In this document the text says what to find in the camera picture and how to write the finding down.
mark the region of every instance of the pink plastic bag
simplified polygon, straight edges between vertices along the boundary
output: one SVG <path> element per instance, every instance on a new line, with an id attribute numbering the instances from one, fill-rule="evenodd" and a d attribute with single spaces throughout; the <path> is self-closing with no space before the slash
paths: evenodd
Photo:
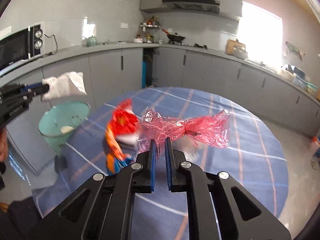
<path id="1" fill-rule="evenodd" d="M 141 121 L 136 123 L 138 153 L 149 150 L 151 139 L 156 141 L 158 147 L 162 147 L 167 137 L 174 141 L 184 135 L 213 147 L 228 147 L 227 121 L 230 116 L 231 112 L 223 109 L 214 116 L 200 116 L 184 121 L 176 117 L 162 117 L 159 112 L 146 108 Z"/>

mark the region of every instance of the range hood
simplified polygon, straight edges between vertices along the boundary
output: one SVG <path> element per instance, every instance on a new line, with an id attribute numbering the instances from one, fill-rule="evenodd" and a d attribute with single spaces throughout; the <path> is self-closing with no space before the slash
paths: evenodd
<path id="1" fill-rule="evenodd" d="M 220 2 L 216 0 L 162 0 L 172 10 L 201 11 L 219 14 Z"/>

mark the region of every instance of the metal screw cap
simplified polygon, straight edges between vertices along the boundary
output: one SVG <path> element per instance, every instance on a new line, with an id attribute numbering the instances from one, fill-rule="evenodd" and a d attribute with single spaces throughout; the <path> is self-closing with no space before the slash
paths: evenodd
<path id="1" fill-rule="evenodd" d="M 191 167 L 191 163 L 190 162 L 182 162 L 181 166 L 184 168 L 190 168 Z"/>
<path id="2" fill-rule="evenodd" d="M 134 170 L 139 170 L 141 169 L 142 165 L 140 163 L 133 163 L 131 164 L 131 168 Z"/>
<path id="3" fill-rule="evenodd" d="M 103 175 L 101 173 L 96 173 L 96 174 L 94 174 L 93 179 L 97 180 L 97 181 L 98 180 L 102 180 L 103 179 Z"/>
<path id="4" fill-rule="evenodd" d="M 222 172 L 219 173 L 219 177 L 221 179 L 227 179 L 227 178 L 229 178 L 229 173 L 227 173 L 225 171 L 222 171 Z"/>

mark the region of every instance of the white cloth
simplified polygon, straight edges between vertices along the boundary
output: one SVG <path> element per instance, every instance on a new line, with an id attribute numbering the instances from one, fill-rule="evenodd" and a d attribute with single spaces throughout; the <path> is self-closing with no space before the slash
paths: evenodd
<path id="1" fill-rule="evenodd" d="M 50 89 L 41 95 L 41 101 L 49 101 L 61 97 L 74 95 L 86 95 L 82 72 L 67 72 L 56 77 L 42 80 L 42 84 L 48 84 Z"/>

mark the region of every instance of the teal bucket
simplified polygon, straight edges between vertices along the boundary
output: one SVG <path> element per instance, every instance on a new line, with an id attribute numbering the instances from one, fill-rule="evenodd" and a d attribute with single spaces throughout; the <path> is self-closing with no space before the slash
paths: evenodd
<path id="1" fill-rule="evenodd" d="M 66 102 L 53 106 L 39 122 L 39 133 L 51 148 L 60 155 L 61 147 L 72 132 L 85 121 L 91 107 L 82 102 Z"/>

